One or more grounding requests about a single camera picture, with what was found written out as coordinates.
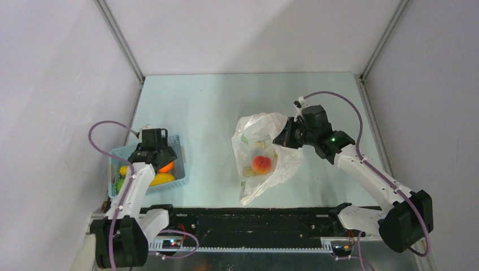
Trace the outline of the fake orange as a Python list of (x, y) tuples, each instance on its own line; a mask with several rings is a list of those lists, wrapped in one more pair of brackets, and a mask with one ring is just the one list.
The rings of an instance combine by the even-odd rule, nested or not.
[(175, 167), (175, 162), (172, 161), (169, 164), (165, 165), (164, 167), (160, 168), (158, 170), (158, 173), (169, 173), (171, 172)]

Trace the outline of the white plastic bag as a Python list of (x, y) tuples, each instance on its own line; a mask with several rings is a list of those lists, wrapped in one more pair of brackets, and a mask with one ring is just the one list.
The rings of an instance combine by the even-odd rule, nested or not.
[(301, 149), (273, 143), (288, 118), (280, 113), (259, 113), (238, 120), (232, 147), (241, 188), (239, 202), (251, 203), (267, 189), (295, 175), (304, 155)]

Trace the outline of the fake peach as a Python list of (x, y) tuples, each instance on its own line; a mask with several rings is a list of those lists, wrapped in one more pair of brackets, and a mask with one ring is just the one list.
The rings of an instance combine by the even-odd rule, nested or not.
[(272, 170), (272, 160), (267, 156), (256, 156), (251, 163), (251, 168), (256, 175), (266, 175)]

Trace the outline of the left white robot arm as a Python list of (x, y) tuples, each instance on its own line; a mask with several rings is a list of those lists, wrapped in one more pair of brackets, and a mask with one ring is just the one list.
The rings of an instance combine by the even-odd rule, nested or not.
[(90, 226), (95, 237), (95, 260), (101, 269), (143, 266), (155, 236), (160, 231), (172, 235), (178, 229), (178, 219), (166, 209), (148, 211), (145, 218), (139, 218), (142, 201), (155, 176), (178, 158), (168, 143), (167, 129), (142, 129), (139, 137), (140, 143), (127, 159), (100, 151), (127, 166), (123, 185), (110, 209)]

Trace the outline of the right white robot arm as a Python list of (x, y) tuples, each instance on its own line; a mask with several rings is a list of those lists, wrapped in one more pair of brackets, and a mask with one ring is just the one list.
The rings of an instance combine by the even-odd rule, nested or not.
[(345, 132), (333, 130), (322, 106), (310, 106), (288, 118), (273, 140), (282, 147), (312, 146), (321, 159), (352, 176), (378, 203), (380, 209), (342, 203), (329, 211), (328, 227), (343, 236), (358, 230), (381, 237), (393, 251), (402, 253), (433, 230), (433, 204), (424, 190), (414, 192), (373, 167), (362, 157), (356, 142)]

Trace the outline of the fake yellow mango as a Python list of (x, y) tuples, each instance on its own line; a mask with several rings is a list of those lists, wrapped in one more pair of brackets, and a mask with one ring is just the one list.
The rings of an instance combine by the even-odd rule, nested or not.
[(175, 180), (175, 177), (169, 173), (158, 173), (155, 175), (151, 183), (149, 184), (150, 187), (162, 185), (165, 183), (169, 183)]

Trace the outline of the fake yellow lemon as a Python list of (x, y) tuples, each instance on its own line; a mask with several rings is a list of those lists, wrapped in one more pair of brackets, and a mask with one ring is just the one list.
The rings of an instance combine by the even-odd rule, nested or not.
[(124, 178), (128, 173), (129, 167), (127, 165), (121, 166), (118, 170), (120, 178)]

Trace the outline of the fake lime green fruit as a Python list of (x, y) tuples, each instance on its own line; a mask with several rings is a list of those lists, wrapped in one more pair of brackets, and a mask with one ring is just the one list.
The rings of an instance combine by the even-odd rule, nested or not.
[(119, 193), (121, 191), (121, 188), (124, 184), (124, 181), (125, 181), (125, 178), (119, 178), (116, 181), (115, 190), (116, 190), (117, 193)]

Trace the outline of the light blue plastic basket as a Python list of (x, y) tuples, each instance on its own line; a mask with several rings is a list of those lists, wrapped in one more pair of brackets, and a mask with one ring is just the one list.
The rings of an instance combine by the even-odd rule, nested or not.
[[(118, 147), (111, 150), (110, 154), (118, 156), (123, 159), (127, 159), (130, 157), (132, 152), (136, 149), (138, 143), (139, 143), (139, 140), (135, 140), (133, 141), (133, 144), (125, 145), (125, 146)], [(176, 152), (178, 156), (178, 158), (175, 160), (175, 167), (170, 172), (170, 174), (172, 174), (175, 177), (175, 180), (162, 185), (149, 187), (147, 189), (146, 195), (159, 193), (161, 191), (165, 191), (169, 189), (174, 189), (180, 186), (187, 185), (189, 183), (188, 167), (184, 159), (184, 152), (183, 152), (179, 135), (169, 135), (168, 143), (172, 146), (173, 150)], [(118, 170), (121, 166), (124, 166), (126, 164), (120, 160), (111, 159), (111, 158), (109, 158), (108, 162), (110, 166), (110, 170), (109, 170), (110, 183), (108, 187), (108, 195), (111, 199), (115, 199), (118, 195), (118, 193), (115, 190), (115, 185), (116, 185), (116, 181), (120, 178), (118, 174)]]

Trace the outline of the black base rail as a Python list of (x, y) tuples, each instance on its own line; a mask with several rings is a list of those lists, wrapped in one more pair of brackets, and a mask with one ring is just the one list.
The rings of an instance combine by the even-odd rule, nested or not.
[(324, 238), (347, 238), (329, 219), (328, 207), (300, 208), (186, 208), (163, 206), (168, 229), (185, 229), (185, 247), (200, 249), (316, 249)]

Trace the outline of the left aluminium frame post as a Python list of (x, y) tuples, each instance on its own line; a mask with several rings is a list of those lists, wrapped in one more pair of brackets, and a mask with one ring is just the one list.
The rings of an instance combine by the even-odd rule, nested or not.
[(136, 60), (134, 53), (130, 48), (126, 38), (124, 37), (120, 26), (117, 23), (117, 20), (115, 19), (112, 10), (110, 9), (109, 4), (105, 0), (94, 0), (94, 3), (96, 4), (99, 12), (101, 13), (125, 60), (133, 71), (137, 81), (141, 85), (144, 84), (146, 76), (141, 71), (140, 65)]

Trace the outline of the aluminium frame post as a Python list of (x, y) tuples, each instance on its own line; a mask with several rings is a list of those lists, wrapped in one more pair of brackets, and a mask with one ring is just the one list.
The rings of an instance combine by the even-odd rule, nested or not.
[(115, 19), (112, 10), (110, 9), (109, 4), (105, 0), (94, 0), (94, 3), (96, 4), (99, 12), (101, 13), (125, 60), (133, 71), (137, 81), (141, 85), (144, 84), (146, 76), (141, 71), (140, 65), (136, 60), (134, 53), (130, 48), (126, 38), (124, 37), (120, 26), (117, 23), (117, 20)]
[(362, 83), (365, 83), (367, 77), (369, 76), (370, 72), (372, 71), (377, 59), (380, 57), (383, 49), (385, 48), (386, 44), (388, 43), (389, 39), (393, 35), (397, 25), (399, 24), (401, 18), (403, 17), (404, 13), (408, 9), (411, 0), (400, 0), (393, 15), (389, 19), (386, 28), (384, 29), (383, 33), (380, 36), (379, 41), (375, 45), (373, 52), (371, 53), (362, 73), (360, 74), (360, 79)]

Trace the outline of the right aluminium frame post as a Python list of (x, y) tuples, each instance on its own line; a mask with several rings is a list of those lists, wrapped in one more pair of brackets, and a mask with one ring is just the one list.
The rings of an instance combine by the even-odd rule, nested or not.
[(403, 17), (404, 13), (408, 9), (411, 0), (400, 0), (393, 15), (389, 19), (386, 28), (384, 29), (383, 33), (380, 36), (379, 41), (375, 45), (373, 52), (371, 53), (362, 73), (360, 74), (360, 79), (362, 83), (365, 83), (367, 77), (369, 76), (370, 72), (372, 71), (377, 59), (380, 57), (383, 49), (385, 48), (386, 44), (388, 43), (389, 39), (393, 35), (397, 25), (399, 24), (401, 18)]

